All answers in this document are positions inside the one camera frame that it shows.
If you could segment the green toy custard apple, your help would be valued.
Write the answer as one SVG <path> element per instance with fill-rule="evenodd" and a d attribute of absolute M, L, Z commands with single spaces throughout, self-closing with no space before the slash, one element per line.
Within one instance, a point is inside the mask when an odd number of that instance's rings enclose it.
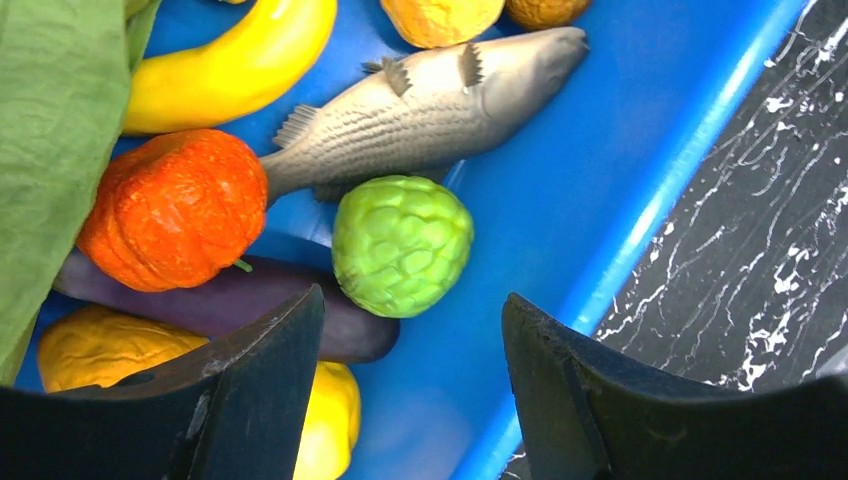
<path fill-rule="evenodd" d="M 338 205 L 333 273 L 341 291 L 366 311 L 415 317 L 456 284 L 474 237 L 471 213 L 446 187 L 420 176 L 376 178 Z"/>

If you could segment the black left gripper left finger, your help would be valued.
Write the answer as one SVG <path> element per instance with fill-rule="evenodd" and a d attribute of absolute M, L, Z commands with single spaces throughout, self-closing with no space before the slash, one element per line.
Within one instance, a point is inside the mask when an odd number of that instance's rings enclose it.
<path fill-rule="evenodd" d="M 317 286 L 118 384 L 1 391 L 5 479 L 288 479 L 324 320 Z"/>

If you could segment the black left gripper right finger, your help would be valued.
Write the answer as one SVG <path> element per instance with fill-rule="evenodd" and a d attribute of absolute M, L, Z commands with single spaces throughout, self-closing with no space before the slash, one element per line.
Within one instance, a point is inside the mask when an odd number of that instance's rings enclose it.
<path fill-rule="evenodd" d="M 535 479 L 843 479 L 847 378 L 754 394 L 666 373 L 518 294 L 502 310 Z"/>

